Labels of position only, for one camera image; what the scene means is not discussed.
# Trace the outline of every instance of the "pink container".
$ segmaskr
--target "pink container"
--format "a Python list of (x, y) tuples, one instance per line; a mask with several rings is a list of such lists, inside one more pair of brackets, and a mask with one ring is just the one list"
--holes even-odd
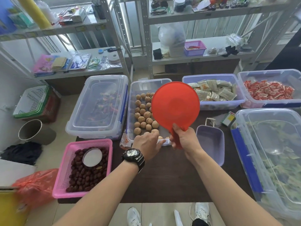
[(75, 157), (75, 152), (79, 149), (85, 149), (89, 147), (106, 147), (109, 149), (109, 159), (107, 166), (107, 176), (111, 173), (112, 155), (113, 155), (113, 142), (109, 139), (103, 140), (85, 140), (78, 142), (71, 142), (66, 146), (64, 156), (58, 171), (58, 176), (55, 180), (55, 186), (52, 191), (54, 198), (72, 198), (83, 197), (88, 192), (75, 192), (66, 193), (66, 189), (69, 187), (69, 175), (71, 174), (71, 161)]
[[(187, 50), (187, 48), (189, 48), (190, 46), (197, 46), (200, 47), (200, 49)], [(197, 55), (203, 55), (206, 49), (207, 47), (200, 40), (186, 41), (184, 52), (186, 56), (197, 56)]]

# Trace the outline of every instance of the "white sneaker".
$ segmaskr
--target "white sneaker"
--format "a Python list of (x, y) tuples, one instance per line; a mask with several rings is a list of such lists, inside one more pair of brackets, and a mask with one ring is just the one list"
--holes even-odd
[(134, 207), (128, 210), (128, 226), (141, 226), (141, 216)]
[(202, 219), (208, 223), (210, 217), (209, 204), (208, 202), (197, 202), (195, 203), (195, 218)]

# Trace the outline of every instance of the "wristwatch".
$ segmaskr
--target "wristwatch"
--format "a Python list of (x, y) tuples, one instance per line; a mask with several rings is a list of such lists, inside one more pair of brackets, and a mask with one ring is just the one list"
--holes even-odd
[(136, 163), (139, 167), (138, 173), (142, 170), (145, 164), (144, 156), (142, 155), (141, 151), (135, 148), (130, 148), (126, 150), (122, 154), (122, 160)]

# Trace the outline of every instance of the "tape roll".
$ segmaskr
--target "tape roll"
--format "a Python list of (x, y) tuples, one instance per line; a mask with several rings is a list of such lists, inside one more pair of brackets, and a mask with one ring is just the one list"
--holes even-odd
[(116, 51), (108, 54), (108, 60), (110, 61), (110, 63), (120, 63), (120, 59)]

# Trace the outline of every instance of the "orange plastic bag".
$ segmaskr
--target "orange plastic bag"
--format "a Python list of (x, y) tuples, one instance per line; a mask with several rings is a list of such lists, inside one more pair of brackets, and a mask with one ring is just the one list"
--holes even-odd
[(58, 169), (37, 171), (32, 175), (18, 179), (12, 186), (18, 187), (16, 194), (20, 201), (30, 209), (34, 209), (51, 202), (52, 190)]

